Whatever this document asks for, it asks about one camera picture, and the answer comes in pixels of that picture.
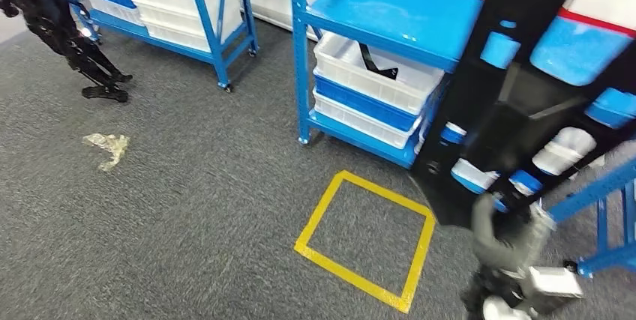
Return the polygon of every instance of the trash on floor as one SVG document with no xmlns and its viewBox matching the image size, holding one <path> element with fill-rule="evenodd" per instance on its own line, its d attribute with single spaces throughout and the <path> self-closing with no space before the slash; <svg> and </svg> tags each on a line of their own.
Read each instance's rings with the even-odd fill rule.
<svg viewBox="0 0 636 320">
<path fill-rule="evenodd" d="M 108 172 L 115 167 L 124 156 L 126 148 L 128 147 L 128 140 L 129 137 L 126 135 L 117 137 L 112 134 L 103 135 L 94 133 L 84 136 L 82 142 L 87 145 L 96 145 L 112 154 L 110 161 L 105 161 L 99 165 L 99 169 Z"/>
</svg>

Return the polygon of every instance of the yellow tape square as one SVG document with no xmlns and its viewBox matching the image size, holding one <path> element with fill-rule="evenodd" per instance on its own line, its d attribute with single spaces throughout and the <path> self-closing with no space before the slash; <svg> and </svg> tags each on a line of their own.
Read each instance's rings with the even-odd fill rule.
<svg viewBox="0 0 636 320">
<path fill-rule="evenodd" d="M 413 261 L 411 263 L 408 276 L 406 277 L 406 283 L 404 283 L 404 288 L 402 289 L 401 296 L 397 296 L 396 294 L 383 289 L 382 287 L 372 283 L 371 281 L 366 280 L 364 277 L 361 277 L 360 275 L 345 268 L 344 266 L 339 265 L 330 258 L 324 256 L 321 253 L 318 253 L 316 250 L 311 249 L 308 246 L 311 235 L 314 234 L 314 231 L 316 230 L 320 219 L 322 219 L 323 214 L 327 210 L 329 203 L 332 202 L 336 191 L 338 191 L 338 188 L 345 180 L 426 217 L 426 219 L 424 220 L 424 227 L 422 228 L 419 241 L 415 249 L 415 255 L 413 256 Z M 424 267 L 426 253 L 428 252 L 428 245 L 431 242 L 430 239 L 433 235 L 434 227 L 435 218 L 429 208 L 423 206 L 422 204 L 418 204 L 413 200 L 409 200 L 398 193 L 394 193 L 368 180 L 360 178 L 359 176 L 354 175 L 350 172 L 342 171 L 337 173 L 336 176 L 334 176 L 334 178 L 331 180 L 331 183 L 327 187 L 327 190 L 318 202 L 318 206 L 316 206 L 316 209 L 314 209 L 311 217 L 309 217 L 307 225 L 302 230 L 300 236 L 298 237 L 298 240 L 296 240 L 294 250 L 299 252 L 305 258 L 316 263 L 321 268 L 324 268 L 337 277 L 340 277 L 342 280 L 347 281 L 363 292 L 366 292 L 376 299 L 400 310 L 402 313 L 408 313 L 411 307 L 411 303 L 413 302 L 413 296 L 416 292 L 422 268 Z"/>
</svg>

